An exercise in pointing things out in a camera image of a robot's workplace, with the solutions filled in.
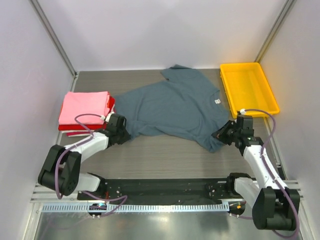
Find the blue-grey t-shirt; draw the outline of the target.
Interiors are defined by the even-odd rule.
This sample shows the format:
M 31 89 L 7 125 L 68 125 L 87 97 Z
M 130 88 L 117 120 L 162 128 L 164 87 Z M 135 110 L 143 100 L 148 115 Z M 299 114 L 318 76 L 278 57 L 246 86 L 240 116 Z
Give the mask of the blue-grey t-shirt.
M 221 91 L 197 69 L 174 65 L 161 71 L 164 80 L 116 95 L 115 111 L 126 129 L 138 136 L 170 135 L 197 142 L 214 153 L 223 143 L 212 134 L 229 120 Z

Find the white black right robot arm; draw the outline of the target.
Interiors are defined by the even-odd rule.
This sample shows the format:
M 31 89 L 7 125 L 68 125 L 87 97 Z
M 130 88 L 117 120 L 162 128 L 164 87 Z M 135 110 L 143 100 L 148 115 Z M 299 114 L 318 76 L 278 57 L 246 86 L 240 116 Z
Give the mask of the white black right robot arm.
M 254 178 L 231 173 L 226 179 L 226 194 L 231 198 L 241 196 L 249 204 L 257 229 L 297 232 L 300 194 L 281 179 L 268 157 L 266 143 L 254 135 L 253 117 L 245 113 L 241 110 L 236 120 L 212 134 L 225 145 L 234 144 L 254 173 Z

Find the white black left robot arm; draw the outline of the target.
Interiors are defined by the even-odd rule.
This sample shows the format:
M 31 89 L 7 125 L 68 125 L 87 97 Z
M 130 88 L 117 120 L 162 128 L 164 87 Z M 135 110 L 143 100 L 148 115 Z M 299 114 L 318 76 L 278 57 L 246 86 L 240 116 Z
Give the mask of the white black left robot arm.
M 58 199 L 75 191 L 88 192 L 95 200 L 102 199 L 106 195 L 103 178 L 92 173 L 80 173 L 81 164 L 96 153 L 113 145 L 122 145 L 131 139 L 124 116 L 114 112 L 107 116 L 101 115 L 99 118 L 104 122 L 104 127 L 91 130 L 78 120 L 86 115 L 80 114 L 74 120 L 84 127 L 89 135 L 73 144 L 53 145 L 38 175 L 38 184 L 55 191 Z

